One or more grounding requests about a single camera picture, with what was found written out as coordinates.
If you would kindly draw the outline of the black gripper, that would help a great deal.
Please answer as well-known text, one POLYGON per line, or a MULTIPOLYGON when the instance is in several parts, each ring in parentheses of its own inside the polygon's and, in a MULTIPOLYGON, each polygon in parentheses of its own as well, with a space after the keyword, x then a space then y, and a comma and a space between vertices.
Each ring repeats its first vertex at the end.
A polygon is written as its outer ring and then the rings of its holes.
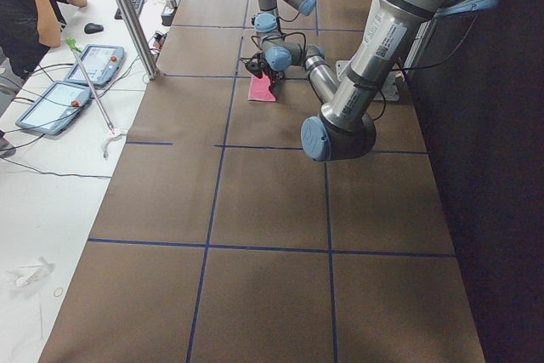
POLYGON ((246 70, 258 79, 267 77, 270 87, 273 88, 285 81, 283 71, 274 71, 264 57, 263 52, 257 52, 252 57, 242 57, 241 62, 246 70))

